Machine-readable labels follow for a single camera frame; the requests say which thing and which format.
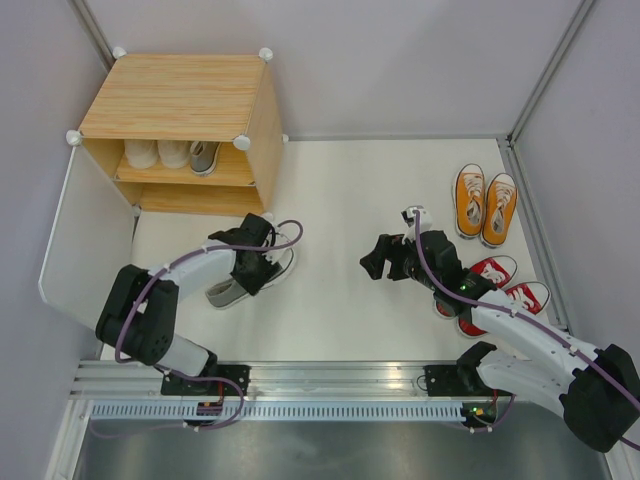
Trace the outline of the grey sneaker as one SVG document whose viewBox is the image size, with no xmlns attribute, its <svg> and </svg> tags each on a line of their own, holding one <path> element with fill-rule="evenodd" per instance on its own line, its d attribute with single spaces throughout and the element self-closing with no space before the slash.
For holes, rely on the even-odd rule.
<svg viewBox="0 0 640 480">
<path fill-rule="evenodd" d="M 215 171 L 220 146 L 219 142 L 205 141 L 194 141 L 191 144 L 190 168 L 194 175 L 206 177 Z"/>
<path fill-rule="evenodd" d="M 259 292 L 268 290 L 271 287 L 284 282 L 292 273 L 296 265 L 296 252 L 290 247 L 276 263 L 276 271 L 269 278 L 267 283 L 261 287 Z M 218 283 L 205 291 L 205 296 L 209 303 L 218 310 L 231 308 L 235 304 L 250 297 L 250 294 L 234 279 Z"/>
</svg>

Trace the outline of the beige canvas shoe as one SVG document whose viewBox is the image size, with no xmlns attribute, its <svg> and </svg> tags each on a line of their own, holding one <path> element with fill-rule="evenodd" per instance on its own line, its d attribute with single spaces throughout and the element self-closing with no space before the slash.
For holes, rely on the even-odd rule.
<svg viewBox="0 0 640 480">
<path fill-rule="evenodd" d="M 158 140 L 160 162 L 168 169 L 180 169 L 190 163 L 190 142 L 184 140 Z"/>
<path fill-rule="evenodd" d="M 155 140 L 127 139 L 124 141 L 124 150 L 128 164 L 134 169 L 148 169 L 158 161 Z"/>
</svg>

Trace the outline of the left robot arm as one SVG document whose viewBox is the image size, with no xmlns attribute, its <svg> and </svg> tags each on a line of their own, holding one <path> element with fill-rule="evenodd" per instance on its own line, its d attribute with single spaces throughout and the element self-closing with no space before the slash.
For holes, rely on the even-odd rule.
<svg viewBox="0 0 640 480">
<path fill-rule="evenodd" d="M 114 280 L 95 326 L 98 340 L 124 364 L 139 362 L 183 378 L 197 395 L 215 390 L 215 353 L 175 332 L 178 306 L 204 290 L 216 309 L 229 308 L 283 280 L 295 263 L 297 237 L 255 214 L 229 230 L 217 231 L 196 249 L 163 265 L 129 264 Z"/>
</svg>

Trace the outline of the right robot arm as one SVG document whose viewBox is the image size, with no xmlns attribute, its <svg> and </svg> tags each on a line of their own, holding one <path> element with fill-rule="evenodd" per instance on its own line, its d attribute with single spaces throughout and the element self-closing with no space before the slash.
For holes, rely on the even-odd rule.
<svg viewBox="0 0 640 480">
<path fill-rule="evenodd" d="M 639 375 L 632 357 L 598 348 L 541 322 L 480 273 L 463 267 L 444 232 L 417 238 L 382 234 L 359 261 L 369 277 L 411 279 L 429 288 L 448 314 L 511 345 L 522 359 L 478 342 L 458 360 L 459 388 L 508 392 L 561 417 L 590 448 L 606 453 L 639 419 Z"/>
</svg>

